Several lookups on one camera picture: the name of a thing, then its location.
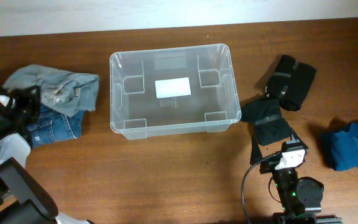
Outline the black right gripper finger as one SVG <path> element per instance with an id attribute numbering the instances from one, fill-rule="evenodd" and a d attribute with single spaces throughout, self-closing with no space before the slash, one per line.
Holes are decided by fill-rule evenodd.
<path id="1" fill-rule="evenodd" d="M 263 159 L 262 152 L 260 150 L 259 144 L 255 136 L 251 138 L 252 149 L 250 155 L 250 165 L 255 165 L 256 163 L 260 162 Z"/>
<path id="2" fill-rule="evenodd" d="M 308 146 L 301 140 L 293 128 L 291 128 L 290 142 L 294 146 L 300 146 L 302 149 L 308 150 Z"/>

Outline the dark blue jeans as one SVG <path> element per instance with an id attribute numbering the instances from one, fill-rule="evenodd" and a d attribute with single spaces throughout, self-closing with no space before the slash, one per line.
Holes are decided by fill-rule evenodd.
<path id="1" fill-rule="evenodd" d="M 85 111 L 69 117 L 44 105 L 40 107 L 38 120 L 28 125 L 32 137 L 32 149 L 60 141 L 78 139 L 82 135 L 82 121 Z"/>

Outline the blue shirt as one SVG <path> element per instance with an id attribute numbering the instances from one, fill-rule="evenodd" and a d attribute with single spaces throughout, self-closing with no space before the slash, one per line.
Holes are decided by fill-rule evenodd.
<path id="1" fill-rule="evenodd" d="M 358 124 L 323 133 L 321 143 L 329 166 L 335 171 L 358 167 Z"/>

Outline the light blue jeans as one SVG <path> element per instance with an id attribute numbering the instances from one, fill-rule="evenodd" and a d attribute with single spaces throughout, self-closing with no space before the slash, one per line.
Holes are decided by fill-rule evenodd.
<path id="1" fill-rule="evenodd" d="M 43 65 L 28 65 L 15 71 L 3 84 L 7 90 L 37 85 L 46 107 L 72 117 L 79 111 L 95 111 L 99 76 Z"/>

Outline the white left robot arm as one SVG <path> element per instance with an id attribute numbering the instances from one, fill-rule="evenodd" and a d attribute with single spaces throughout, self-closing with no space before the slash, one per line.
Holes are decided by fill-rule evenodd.
<path id="1" fill-rule="evenodd" d="M 0 223 L 90 224 L 62 212 L 26 171 L 32 149 L 28 125 L 37 121 L 40 87 L 7 91 L 0 86 Z"/>

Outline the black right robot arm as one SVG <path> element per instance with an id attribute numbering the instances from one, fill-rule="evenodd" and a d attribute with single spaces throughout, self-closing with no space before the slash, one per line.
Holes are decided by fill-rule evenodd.
<path id="1" fill-rule="evenodd" d="M 272 215 L 273 223 L 310 223 L 328 224 L 342 223 L 340 217 L 319 217 L 322 211 L 324 185 L 312 177 L 299 177 L 296 168 L 305 163 L 308 146 L 292 129 L 290 140 L 282 143 L 280 151 L 264 157 L 255 137 L 252 138 L 252 150 L 250 156 L 251 167 L 242 179 L 241 197 L 243 211 L 246 211 L 244 187 L 246 177 L 251 170 L 259 166 L 261 174 L 271 174 L 272 181 L 279 196 L 279 203 L 283 212 Z"/>

